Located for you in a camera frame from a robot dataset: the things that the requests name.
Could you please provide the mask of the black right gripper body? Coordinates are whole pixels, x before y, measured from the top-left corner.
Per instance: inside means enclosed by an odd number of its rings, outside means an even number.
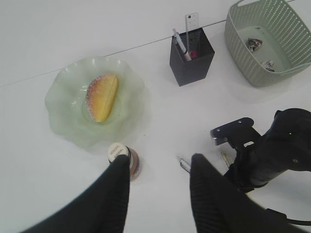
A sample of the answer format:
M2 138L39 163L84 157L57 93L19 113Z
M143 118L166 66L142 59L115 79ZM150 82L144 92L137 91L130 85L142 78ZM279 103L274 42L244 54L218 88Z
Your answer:
M259 153L258 148L268 148L268 143L273 146L282 139L279 136L262 136L252 145L244 146L243 141L235 136L227 137L229 145L235 149L236 158L225 173L238 190L248 193L257 188L266 186L272 179L282 174L280 162L274 154Z

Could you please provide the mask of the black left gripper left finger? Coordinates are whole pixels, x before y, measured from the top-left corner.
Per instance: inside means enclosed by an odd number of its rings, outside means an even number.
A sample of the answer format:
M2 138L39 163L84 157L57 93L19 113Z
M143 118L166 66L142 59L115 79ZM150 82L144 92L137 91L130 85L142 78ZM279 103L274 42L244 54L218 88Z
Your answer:
M80 196L25 232L122 233L129 192L129 158L119 155Z

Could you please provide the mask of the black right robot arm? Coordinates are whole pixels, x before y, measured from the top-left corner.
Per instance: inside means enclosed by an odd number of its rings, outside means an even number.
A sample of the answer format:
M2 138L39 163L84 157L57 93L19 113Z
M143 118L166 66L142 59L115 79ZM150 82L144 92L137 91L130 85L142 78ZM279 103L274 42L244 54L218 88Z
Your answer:
M225 139L236 158L224 177L247 193L264 187L287 170L311 170L311 113L278 110L269 130L260 135L252 124L229 123Z

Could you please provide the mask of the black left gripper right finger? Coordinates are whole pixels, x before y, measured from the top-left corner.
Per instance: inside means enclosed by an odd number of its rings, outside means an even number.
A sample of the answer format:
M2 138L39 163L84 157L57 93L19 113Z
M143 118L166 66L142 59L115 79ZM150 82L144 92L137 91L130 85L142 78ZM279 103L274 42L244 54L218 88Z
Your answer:
M205 158L191 157L190 201L199 233L301 233L239 191Z

